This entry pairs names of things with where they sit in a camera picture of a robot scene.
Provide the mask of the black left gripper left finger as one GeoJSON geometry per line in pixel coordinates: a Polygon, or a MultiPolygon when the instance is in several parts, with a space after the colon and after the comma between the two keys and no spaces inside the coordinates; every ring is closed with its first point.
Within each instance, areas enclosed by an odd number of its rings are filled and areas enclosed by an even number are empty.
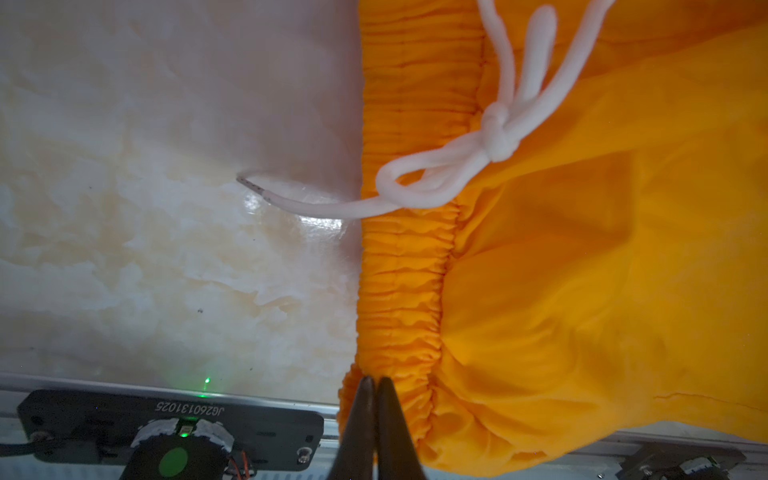
{"type": "Polygon", "coordinates": [[[376,383],[373,378],[364,377],[359,383],[328,479],[373,479],[376,425],[376,383]]]}

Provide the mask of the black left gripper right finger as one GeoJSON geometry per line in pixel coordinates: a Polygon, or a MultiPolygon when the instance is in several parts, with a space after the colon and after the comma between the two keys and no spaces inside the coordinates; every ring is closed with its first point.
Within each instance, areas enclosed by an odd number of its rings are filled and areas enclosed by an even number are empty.
{"type": "Polygon", "coordinates": [[[379,381],[376,413],[378,478],[426,480],[394,382],[388,377],[379,381]]]}

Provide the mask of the orange garment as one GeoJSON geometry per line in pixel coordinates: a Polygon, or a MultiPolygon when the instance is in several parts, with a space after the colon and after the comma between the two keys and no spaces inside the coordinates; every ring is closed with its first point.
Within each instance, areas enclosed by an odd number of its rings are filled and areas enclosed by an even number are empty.
{"type": "Polygon", "coordinates": [[[615,3],[509,160],[362,245],[341,425],[373,376],[456,474],[660,421],[765,441],[766,3],[615,3]]]}

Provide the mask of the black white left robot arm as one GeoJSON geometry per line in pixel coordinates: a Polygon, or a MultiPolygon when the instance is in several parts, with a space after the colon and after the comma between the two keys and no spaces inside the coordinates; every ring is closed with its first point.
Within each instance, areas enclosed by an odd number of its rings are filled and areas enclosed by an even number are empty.
{"type": "MultiPolygon", "coordinates": [[[[134,438],[123,479],[249,479],[258,468],[220,424],[153,420],[134,438]]],[[[424,479],[393,380],[360,380],[329,479],[424,479]]]]}

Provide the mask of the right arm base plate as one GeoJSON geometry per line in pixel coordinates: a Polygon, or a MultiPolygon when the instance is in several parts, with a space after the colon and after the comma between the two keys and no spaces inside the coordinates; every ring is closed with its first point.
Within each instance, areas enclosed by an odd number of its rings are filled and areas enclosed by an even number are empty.
{"type": "Polygon", "coordinates": [[[739,450],[650,443],[620,463],[618,480],[729,480],[746,460],[739,450]]]}

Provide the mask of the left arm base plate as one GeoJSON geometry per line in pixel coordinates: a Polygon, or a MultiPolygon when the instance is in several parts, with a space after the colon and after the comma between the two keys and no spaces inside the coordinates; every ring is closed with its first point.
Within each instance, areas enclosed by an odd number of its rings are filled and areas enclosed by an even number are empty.
{"type": "Polygon", "coordinates": [[[215,472],[245,476],[306,469],[324,433],[312,411],[259,405],[36,390],[16,413],[34,457],[47,463],[126,466],[150,452],[166,479],[168,452],[181,448],[189,462],[212,460],[215,472]]]}

